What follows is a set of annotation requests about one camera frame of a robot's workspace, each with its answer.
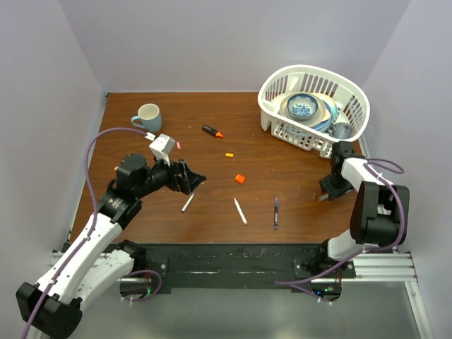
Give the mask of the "white pink pen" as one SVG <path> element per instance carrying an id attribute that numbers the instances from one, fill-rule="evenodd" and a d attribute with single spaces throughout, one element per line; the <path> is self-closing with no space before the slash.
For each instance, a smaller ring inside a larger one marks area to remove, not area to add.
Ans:
<path id="1" fill-rule="evenodd" d="M 237 209 L 237 212 L 239 213 L 239 216 L 240 216 L 240 219 L 241 219 L 242 223 L 244 225 L 248 225 L 247 219 L 246 219 L 246 217 L 245 217 L 245 215 L 243 213 L 243 210 L 242 210 L 238 200 L 234 197 L 233 201 L 234 201 L 234 205 L 235 205 L 235 207 Z"/>

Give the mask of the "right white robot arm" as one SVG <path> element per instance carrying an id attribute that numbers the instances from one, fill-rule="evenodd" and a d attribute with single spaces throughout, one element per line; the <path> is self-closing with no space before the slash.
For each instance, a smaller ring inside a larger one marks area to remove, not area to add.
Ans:
<path id="1" fill-rule="evenodd" d="M 328 200 L 355 190 L 357 197 L 349 230 L 327 239 L 314 256 L 302 264 L 312 276 L 331 277 L 356 255 L 389 250 L 403 244 L 408 230 L 410 190 L 387 180 L 376 167 L 403 174 L 390 160 L 369 159 L 354 152 L 352 144 L 333 144 L 331 173 L 319 181 Z"/>

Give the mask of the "dark blue pen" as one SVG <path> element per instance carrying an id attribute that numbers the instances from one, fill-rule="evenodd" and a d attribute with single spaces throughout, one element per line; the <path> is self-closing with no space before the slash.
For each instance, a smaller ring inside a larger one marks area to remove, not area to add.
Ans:
<path id="1" fill-rule="evenodd" d="M 274 214 L 273 214 L 273 229 L 276 231 L 278 230 L 278 207 L 279 207 L 279 203 L 278 203 L 278 198 L 275 198 L 275 203 L 274 203 Z"/>

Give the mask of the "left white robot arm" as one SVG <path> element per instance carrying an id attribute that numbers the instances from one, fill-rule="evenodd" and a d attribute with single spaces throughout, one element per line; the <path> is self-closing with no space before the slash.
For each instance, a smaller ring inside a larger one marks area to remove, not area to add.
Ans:
<path id="1" fill-rule="evenodd" d="M 125 156 L 115 173 L 85 229 L 63 256 L 36 283 L 18 288 L 24 338 L 32 327 L 50 338 L 68 338 L 89 301 L 118 278 L 144 274 L 146 250 L 128 240 L 116 245 L 108 263 L 97 268 L 93 264 L 141 210 L 143 197 L 163 187 L 189 195 L 206 180 L 184 160 L 159 159 L 149 167 L 140 154 Z"/>

